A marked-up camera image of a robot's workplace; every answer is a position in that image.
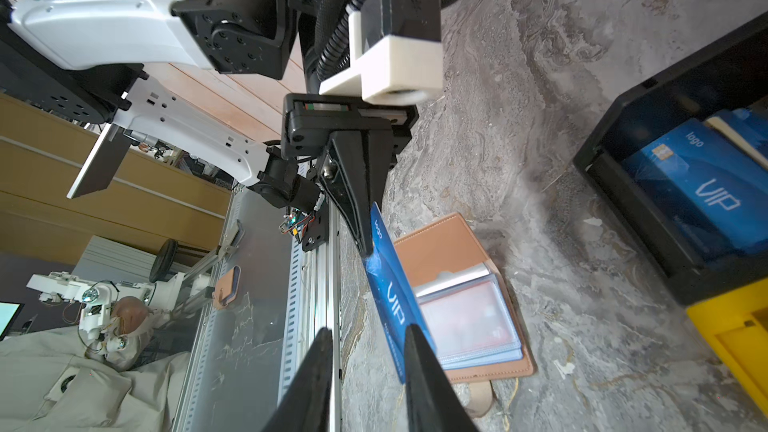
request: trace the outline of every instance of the white cloth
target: white cloth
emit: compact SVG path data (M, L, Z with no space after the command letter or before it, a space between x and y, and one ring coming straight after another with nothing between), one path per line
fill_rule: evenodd
M85 347L78 339L77 330L77 327L67 327L34 332L10 337L0 342L0 384L3 384L3 398L0 400L0 432L16 430L24 432L74 430L161 432L169 430L178 407L180 385L187 372L189 353L183 352L157 360L129 372L117 372L106 364L84 356ZM81 414L79 417L83 417L82 426L63 425L62 412L54 407L57 403L46 400L44 397L68 367L79 368L78 374L88 374L89 371L94 370L99 376L114 377L114 382L124 382L118 378L130 380L130 389L124 396L110 395L114 397L115 404L100 405L102 409L114 408L117 411L116 414L110 413L110 424L99 428L85 424L89 422L88 412L94 405L94 402L85 394L81 400L72 400L70 397L66 401L82 407L82 410L74 411ZM100 383L109 382L109 380L101 380ZM78 388L73 388L67 389L64 395L67 393L80 394L80 391ZM72 417L73 411L70 407L68 409L68 417ZM106 412L106 410L97 410L94 411L94 416L98 420L103 420Z

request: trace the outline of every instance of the blue card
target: blue card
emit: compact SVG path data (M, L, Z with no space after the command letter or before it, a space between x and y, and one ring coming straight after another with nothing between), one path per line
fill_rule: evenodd
M768 248L768 171L698 120L622 167L705 260Z
M373 232L373 254L364 260L366 276L371 285L373 300L379 311L384 327L384 334L389 345L392 360L395 361L401 383L406 381L404 352L406 348L406 329L416 324L424 332L432 350L435 342L429 334L427 324L418 308L416 296L402 270L400 259L395 252L395 245L386 231L378 204L371 207L371 230Z

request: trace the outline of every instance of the robotic arm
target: robotic arm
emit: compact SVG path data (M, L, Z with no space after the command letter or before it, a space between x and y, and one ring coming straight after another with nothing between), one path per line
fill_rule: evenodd
M365 256L370 205L410 140L412 104L442 90L440 7L454 1L19 0L2 11L0 86L108 124L70 198L106 188L133 141L162 140L275 206L309 214L330 198ZM182 62L279 79L297 34L313 93L286 97L279 149L265 151L142 71L142 62ZM298 176L300 157L318 158L322 173Z
M152 284L115 283L92 282L66 272L52 272L49 275L34 274L27 287L41 292L41 302L79 302L78 333L82 333L81 340L88 356L103 356L113 366L123 369L133 363L146 345L148 338L142 336L172 319L173 311L178 310L176 301L185 285L185 276L185 273L179 272L167 282ZM198 275L191 284L190 296L206 289L209 281L209 275ZM130 307L121 301L125 298L135 298L134 303L144 304L150 311L149 316L140 322L138 330L125 329L130 327L130 320L125 322L122 315Z

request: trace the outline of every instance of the metal bracket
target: metal bracket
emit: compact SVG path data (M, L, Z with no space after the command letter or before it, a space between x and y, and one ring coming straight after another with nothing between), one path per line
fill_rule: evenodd
M340 96L288 94L284 158L317 157L326 197L339 208L358 252L373 252L370 209L381 205L389 169L411 140L415 106L374 106Z
M224 240L221 243L221 247L219 247L219 257L235 252L237 250L237 244L240 243L240 240L244 235L245 228L243 227L243 223L239 219L236 219L224 232Z
M177 97L149 75L144 74L136 80L126 98L130 107L119 110L102 132L101 136L109 136L110 140L100 138L96 142L68 197L82 196L109 186L130 147L131 139L123 136L126 130L133 136L151 136L186 150L215 164L245 186L256 183L256 173L264 168L267 160L260 144ZM120 133L113 134L112 130L120 130ZM102 163L108 167L90 170ZM82 188L80 182L85 178L91 180L91 177L96 186Z
M328 242L328 201L323 201L315 218L302 231L301 250L309 252Z
M163 328L167 328L168 324L171 322L175 322L182 318L192 317L195 312L202 309L204 305L212 300L215 290L216 287L206 287L192 297L189 297L186 301L178 304L176 308L170 312L170 320L166 324L163 324Z

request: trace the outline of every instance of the gray marble floor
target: gray marble floor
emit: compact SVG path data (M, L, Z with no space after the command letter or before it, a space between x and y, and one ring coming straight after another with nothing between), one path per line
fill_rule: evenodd
M384 215L399 236L461 212L516 296L538 372L493 382L480 430L768 428L570 163L619 93L766 9L462 0L444 12L445 94L420 107ZM407 430L368 283L344 243L344 429Z

